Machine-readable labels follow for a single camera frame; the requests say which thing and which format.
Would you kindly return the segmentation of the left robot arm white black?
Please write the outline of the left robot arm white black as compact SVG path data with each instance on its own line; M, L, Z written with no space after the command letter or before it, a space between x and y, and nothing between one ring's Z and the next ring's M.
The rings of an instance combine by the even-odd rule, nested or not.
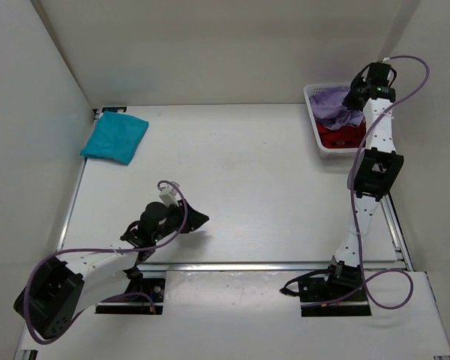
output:
M139 297L143 289L139 265L176 236L192 233L207 221L209 216L183 200L175 205L151 202L107 248L60 250L43 259L13 308L37 343L51 344L87 308L120 296Z

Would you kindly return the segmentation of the teal t shirt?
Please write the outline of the teal t shirt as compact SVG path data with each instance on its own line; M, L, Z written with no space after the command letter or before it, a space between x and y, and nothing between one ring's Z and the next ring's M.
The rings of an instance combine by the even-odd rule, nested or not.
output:
M102 113L80 155L129 165L149 122L120 112Z

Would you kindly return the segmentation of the lavender t shirt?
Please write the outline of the lavender t shirt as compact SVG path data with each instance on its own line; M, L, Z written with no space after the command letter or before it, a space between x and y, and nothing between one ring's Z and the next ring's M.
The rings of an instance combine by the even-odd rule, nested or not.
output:
M310 108L316 121L333 131L346 125L358 127L364 120L363 112L350 110L342 105L348 92L341 86L312 95L309 98Z

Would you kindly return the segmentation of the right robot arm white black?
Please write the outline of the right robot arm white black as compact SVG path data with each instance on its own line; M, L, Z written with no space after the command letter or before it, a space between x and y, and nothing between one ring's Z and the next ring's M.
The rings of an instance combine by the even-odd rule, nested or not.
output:
M322 280L322 292L329 299L338 300L349 288L362 284L363 249L372 218L404 164L392 139L391 106L396 101L392 83L396 75L390 64L373 62L355 76L343 101L347 109L363 112L366 133L347 180L352 212L346 238Z

